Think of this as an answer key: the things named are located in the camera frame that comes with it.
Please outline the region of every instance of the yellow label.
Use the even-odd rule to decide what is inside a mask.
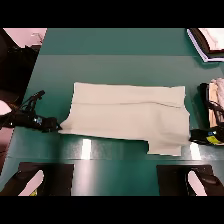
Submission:
[[[215,136],[209,136],[207,137],[207,140],[214,145],[221,143]]]

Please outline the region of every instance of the green tabletop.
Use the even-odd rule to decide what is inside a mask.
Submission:
[[[69,113],[74,82],[184,85],[190,128],[197,128],[204,125],[197,86],[223,77],[222,71],[220,63],[202,62],[184,29],[48,29],[25,98],[45,90],[37,113],[62,122]],[[83,139],[91,140],[90,161],[81,157]],[[211,164],[224,182],[223,147],[195,149],[189,144],[181,157],[147,155],[147,150],[144,141],[44,134],[16,127],[0,188],[20,161],[75,163],[73,195],[158,195],[157,164]],[[82,181],[86,181],[84,192],[78,187]],[[134,182],[139,184],[128,189]]]

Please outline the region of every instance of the table surface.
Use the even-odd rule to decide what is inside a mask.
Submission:
[[[45,90],[37,114],[68,116],[74,82],[139,86],[186,86],[190,128],[203,128],[197,92],[202,82],[223,77],[223,63],[203,63],[186,30],[51,29],[40,50],[25,99]],[[83,140],[90,160],[82,160]],[[181,157],[147,155],[144,141],[40,133],[16,127],[0,177],[0,188],[19,162],[74,163],[73,195],[158,195],[157,164],[211,164],[224,183],[224,148],[190,144]]]

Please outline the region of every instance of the green table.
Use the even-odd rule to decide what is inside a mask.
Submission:
[[[223,64],[202,63],[184,29],[48,29],[25,98],[45,90],[37,113],[62,122],[69,113],[74,82],[184,85],[190,128],[197,128],[204,124],[197,86],[223,77],[223,71]],[[89,161],[81,159],[83,139],[91,140]],[[17,127],[0,188],[21,161],[74,163],[74,195],[158,195],[157,164],[211,164],[224,183],[223,147],[198,148],[199,155],[192,145],[182,148],[181,157],[147,155],[144,141],[43,134]]]

